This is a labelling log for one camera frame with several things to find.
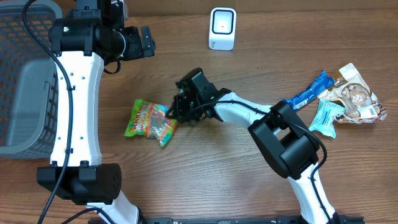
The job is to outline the green Haribo gummy bag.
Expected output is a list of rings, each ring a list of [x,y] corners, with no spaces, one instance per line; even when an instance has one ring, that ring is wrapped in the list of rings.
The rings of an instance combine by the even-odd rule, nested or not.
[[[156,138],[161,147],[171,140],[178,121],[165,117],[168,108],[146,100],[135,100],[125,137],[146,136]]]

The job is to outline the blue Oreo cookie pack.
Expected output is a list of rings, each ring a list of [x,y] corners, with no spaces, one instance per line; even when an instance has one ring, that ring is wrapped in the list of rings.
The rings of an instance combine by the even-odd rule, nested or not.
[[[292,98],[283,99],[283,102],[287,103],[294,111],[298,111],[334,84],[334,79],[329,77],[328,74],[322,70],[306,89]]]

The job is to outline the light teal snack packet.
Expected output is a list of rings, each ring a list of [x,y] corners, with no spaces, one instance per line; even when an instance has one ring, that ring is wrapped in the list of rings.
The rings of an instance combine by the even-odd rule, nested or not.
[[[335,116],[345,112],[345,108],[327,100],[320,100],[317,113],[308,128],[310,131],[318,131],[324,136],[336,138],[333,122]]]

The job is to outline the beige brown cookie pouch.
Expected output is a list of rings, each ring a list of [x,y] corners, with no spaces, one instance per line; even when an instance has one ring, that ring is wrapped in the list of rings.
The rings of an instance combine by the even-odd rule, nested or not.
[[[339,103],[345,108],[343,113],[335,116],[337,122],[361,124],[386,118],[386,109],[352,63],[340,68],[332,79],[335,83],[318,98]]]

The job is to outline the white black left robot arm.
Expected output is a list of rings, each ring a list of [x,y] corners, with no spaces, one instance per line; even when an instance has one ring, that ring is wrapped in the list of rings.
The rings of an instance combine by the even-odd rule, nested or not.
[[[96,212],[106,223],[144,223],[142,212],[121,190],[121,168],[105,164],[98,139],[101,76],[109,63],[151,57],[147,26],[127,27],[124,1],[78,1],[54,21],[46,52],[58,76],[57,130],[50,165],[38,183],[59,197]]]

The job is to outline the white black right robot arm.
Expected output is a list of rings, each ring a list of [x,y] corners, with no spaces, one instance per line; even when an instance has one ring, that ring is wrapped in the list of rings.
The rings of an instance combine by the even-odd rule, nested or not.
[[[179,123],[214,118],[247,129],[270,168],[289,181],[302,219],[306,223],[338,222],[319,175],[326,157],[319,158],[318,151],[326,147],[287,103],[260,105],[227,88],[217,89],[200,67],[175,85],[178,93],[167,118]]]

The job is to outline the white barcode scanner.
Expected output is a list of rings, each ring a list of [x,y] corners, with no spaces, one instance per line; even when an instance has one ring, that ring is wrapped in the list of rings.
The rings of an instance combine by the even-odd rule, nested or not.
[[[212,9],[208,37],[208,46],[211,50],[233,50],[236,19],[236,11],[233,8],[216,7]]]

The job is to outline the grey plastic mesh basket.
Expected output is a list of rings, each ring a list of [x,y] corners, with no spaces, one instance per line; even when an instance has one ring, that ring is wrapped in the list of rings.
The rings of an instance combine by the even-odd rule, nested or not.
[[[1,2],[1,157],[48,158],[57,129],[57,70],[24,27],[25,4]]]

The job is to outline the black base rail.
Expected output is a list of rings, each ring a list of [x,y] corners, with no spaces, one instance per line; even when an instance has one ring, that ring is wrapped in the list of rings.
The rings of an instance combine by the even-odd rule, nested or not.
[[[173,218],[145,218],[146,224],[305,224],[301,216],[278,216],[276,218],[201,218],[201,219],[173,219]]]

